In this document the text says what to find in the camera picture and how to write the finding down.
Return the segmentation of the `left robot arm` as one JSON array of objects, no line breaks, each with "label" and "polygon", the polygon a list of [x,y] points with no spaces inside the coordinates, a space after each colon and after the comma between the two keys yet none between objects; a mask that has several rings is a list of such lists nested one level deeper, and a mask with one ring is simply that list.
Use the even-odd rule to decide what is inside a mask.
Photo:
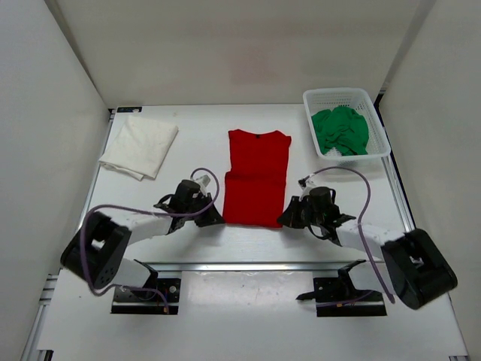
[{"label": "left robot arm", "polygon": [[125,258],[130,244],[170,235],[192,221],[199,228],[223,224],[224,219],[207,191],[210,177],[182,180],[173,194],[162,197],[154,211],[99,205],[87,213],[83,225],[64,249],[62,266],[87,282],[101,296],[116,287],[141,301],[165,299],[157,286],[158,272],[146,263]]}]

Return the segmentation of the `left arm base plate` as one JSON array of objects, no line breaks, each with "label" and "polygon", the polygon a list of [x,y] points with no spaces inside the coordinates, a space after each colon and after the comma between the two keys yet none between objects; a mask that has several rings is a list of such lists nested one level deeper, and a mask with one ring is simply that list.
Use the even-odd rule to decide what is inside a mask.
[{"label": "left arm base plate", "polygon": [[130,315],[177,315],[180,307],[181,273],[161,272],[154,288],[156,292],[114,290],[110,312]]}]

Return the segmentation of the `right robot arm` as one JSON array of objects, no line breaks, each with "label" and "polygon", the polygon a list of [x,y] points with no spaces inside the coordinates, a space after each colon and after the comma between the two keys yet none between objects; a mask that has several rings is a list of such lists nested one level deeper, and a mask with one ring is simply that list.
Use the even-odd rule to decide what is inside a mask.
[{"label": "right robot arm", "polygon": [[307,188],[301,197],[291,198],[277,222],[290,229],[318,227],[318,239],[381,259],[385,268],[374,270],[386,286],[380,290],[396,294],[413,310],[458,286],[455,272],[425,230],[403,233],[363,224],[341,213],[335,196],[335,190],[327,187]]}]

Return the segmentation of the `green t shirt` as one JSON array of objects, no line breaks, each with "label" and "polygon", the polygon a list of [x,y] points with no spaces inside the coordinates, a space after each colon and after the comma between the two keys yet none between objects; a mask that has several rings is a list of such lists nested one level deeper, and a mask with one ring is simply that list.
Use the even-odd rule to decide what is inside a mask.
[{"label": "green t shirt", "polygon": [[311,117],[322,155],[333,148],[341,156],[367,155],[369,129],[366,119],[356,110],[338,106],[319,111]]}]

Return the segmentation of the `red t shirt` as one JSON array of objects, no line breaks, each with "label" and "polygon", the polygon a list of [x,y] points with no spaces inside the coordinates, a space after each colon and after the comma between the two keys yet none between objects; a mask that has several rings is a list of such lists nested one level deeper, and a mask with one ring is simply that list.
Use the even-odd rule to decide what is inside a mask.
[{"label": "red t shirt", "polygon": [[225,173],[222,216],[231,225],[278,229],[292,138],[276,130],[228,132],[231,169]]}]

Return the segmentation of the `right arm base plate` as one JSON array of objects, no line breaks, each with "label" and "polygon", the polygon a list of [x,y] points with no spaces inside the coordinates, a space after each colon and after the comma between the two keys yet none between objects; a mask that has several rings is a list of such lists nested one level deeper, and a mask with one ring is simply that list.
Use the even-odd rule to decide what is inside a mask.
[{"label": "right arm base plate", "polygon": [[313,290],[299,294],[298,302],[314,301],[317,317],[385,317],[383,295],[357,290],[340,278],[314,278]]}]

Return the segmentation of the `white t shirt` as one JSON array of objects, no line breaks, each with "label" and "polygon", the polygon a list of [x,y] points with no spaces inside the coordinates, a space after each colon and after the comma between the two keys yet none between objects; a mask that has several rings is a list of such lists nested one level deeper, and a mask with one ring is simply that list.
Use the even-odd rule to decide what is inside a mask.
[{"label": "white t shirt", "polygon": [[178,131],[173,123],[129,116],[99,163],[138,181],[154,180]]}]

